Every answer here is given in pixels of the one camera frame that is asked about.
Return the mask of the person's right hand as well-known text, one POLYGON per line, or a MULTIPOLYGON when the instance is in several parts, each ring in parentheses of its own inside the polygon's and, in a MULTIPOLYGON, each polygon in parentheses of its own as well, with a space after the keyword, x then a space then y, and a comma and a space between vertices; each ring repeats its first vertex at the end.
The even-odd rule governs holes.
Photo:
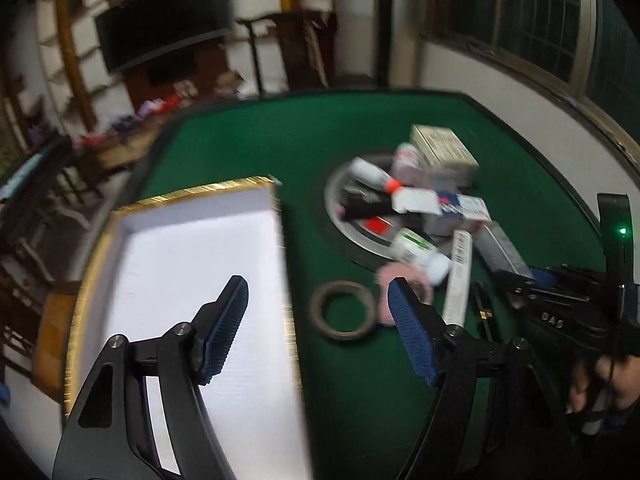
POLYGON ((578 413, 587 404, 587 389, 591 377, 604 380, 614 392, 616 405, 624 410, 639 399, 640 363, 638 356, 628 356, 616 360, 610 356, 601 356, 593 365, 579 361, 574 367, 573 382, 570 386, 570 400, 567 411, 578 413))

